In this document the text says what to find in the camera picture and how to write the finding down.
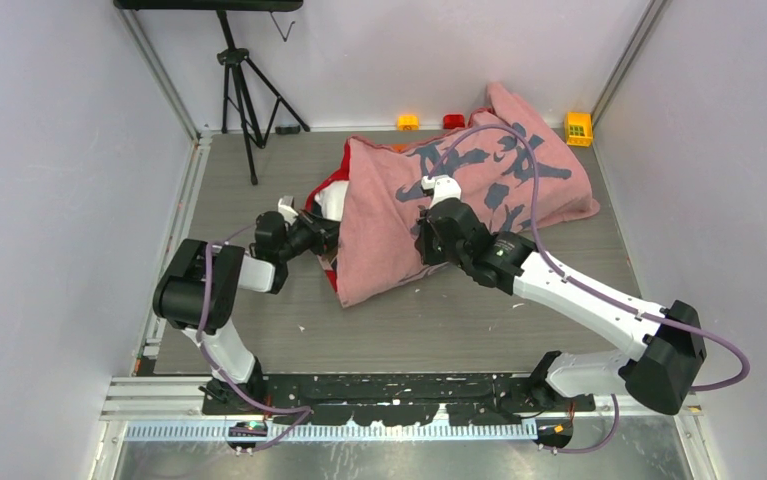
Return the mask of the white pillow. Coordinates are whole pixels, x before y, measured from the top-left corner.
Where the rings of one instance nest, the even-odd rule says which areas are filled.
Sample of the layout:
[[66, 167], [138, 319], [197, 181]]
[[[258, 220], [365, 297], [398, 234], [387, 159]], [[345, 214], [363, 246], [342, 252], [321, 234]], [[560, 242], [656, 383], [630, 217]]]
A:
[[347, 180], [337, 180], [314, 195], [314, 202], [319, 205], [322, 217], [331, 221], [342, 221], [348, 186]]

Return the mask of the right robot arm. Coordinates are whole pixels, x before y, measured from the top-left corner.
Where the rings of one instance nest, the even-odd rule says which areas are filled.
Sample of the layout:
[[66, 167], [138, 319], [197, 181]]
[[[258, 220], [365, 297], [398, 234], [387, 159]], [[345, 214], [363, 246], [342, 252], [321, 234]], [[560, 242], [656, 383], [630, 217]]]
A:
[[628, 298], [596, 284], [580, 287], [582, 275], [561, 266], [531, 240], [492, 233], [472, 208], [446, 199], [419, 214], [415, 242], [426, 265], [449, 263], [479, 285], [547, 306], [597, 333], [613, 350], [594, 354], [549, 351], [525, 381], [526, 401], [555, 410], [581, 395], [628, 394], [657, 413], [677, 414], [706, 359], [700, 321], [690, 305], [669, 308]]

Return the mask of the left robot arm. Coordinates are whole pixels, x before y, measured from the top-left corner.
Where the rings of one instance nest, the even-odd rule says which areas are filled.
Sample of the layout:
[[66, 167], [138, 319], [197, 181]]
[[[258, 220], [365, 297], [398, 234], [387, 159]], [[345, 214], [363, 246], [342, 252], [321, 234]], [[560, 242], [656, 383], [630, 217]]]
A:
[[288, 210], [261, 214], [247, 248], [229, 240], [180, 243], [154, 291], [152, 308], [190, 339], [209, 365], [207, 395], [229, 401], [243, 414], [264, 407], [267, 387], [261, 363], [231, 319], [236, 295], [240, 290], [279, 293], [291, 260], [307, 252], [329, 253], [338, 239], [338, 221]]

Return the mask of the pink printed pillowcase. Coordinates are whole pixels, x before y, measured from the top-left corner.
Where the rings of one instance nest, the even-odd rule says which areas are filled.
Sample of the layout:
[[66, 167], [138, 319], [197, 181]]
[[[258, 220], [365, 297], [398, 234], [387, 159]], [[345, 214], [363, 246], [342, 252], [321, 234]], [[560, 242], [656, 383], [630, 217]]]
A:
[[434, 273], [414, 246], [419, 211], [430, 204], [420, 180], [448, 175], [490, 231], [522, 232], [591, 217], [600, 205], [572, 150], [520, 95], [486, 87], [487, 106], [459, 128], [402, 149], [349, 137], [339, 168], [307, 199], [337, 180], [349, 182], [337, 252], [321, 257], [341, 306], [348, 308]]

